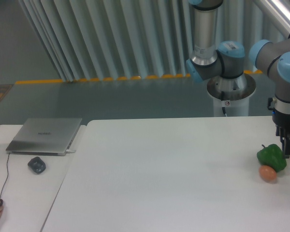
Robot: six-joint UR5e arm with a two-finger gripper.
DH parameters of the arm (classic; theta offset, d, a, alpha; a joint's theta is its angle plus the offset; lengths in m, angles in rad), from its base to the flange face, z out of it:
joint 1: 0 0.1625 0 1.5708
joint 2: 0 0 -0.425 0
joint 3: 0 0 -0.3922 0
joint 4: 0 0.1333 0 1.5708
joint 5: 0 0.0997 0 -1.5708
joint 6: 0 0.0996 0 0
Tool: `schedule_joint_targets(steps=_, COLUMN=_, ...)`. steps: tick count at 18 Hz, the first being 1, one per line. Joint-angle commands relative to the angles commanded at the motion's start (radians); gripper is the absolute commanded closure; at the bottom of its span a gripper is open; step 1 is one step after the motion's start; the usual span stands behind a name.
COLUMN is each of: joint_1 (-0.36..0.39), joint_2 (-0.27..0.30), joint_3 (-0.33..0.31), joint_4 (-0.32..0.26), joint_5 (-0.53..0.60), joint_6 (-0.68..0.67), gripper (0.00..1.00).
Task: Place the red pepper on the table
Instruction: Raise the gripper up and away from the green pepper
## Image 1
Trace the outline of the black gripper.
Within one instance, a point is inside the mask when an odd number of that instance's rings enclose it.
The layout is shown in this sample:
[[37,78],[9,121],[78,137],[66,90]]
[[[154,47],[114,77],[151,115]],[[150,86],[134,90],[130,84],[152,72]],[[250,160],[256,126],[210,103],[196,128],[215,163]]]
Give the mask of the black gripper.
[[268,98],[267,108],[272,112],[272,120],[276,125],[276,135],[282,144],[283,157],[290,158],[290,103],[279,98]]

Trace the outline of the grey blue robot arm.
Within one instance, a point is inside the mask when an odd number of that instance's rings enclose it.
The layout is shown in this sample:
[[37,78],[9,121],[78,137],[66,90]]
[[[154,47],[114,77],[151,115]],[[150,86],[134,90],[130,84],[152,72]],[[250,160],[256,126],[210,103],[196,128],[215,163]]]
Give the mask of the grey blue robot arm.
[[[192,0],[190,4],[195,12],[194,49],[186,61],[187,70],[194,81],[208,81],[207,92],[213,99],[216,116],[226,116],[229,107],[235,116],[246,116],[256,84],[251,76],[244,74],[244,47],[235,41],[214,44],[222,1]],[[267,108],[273,114],[283,156],[289,158],[290,3],[287,0],[257,0],[255,4],[285,37],[278,43],[256,42],[248,56],[252,64],[275,83],[275,95],[268,99]]]

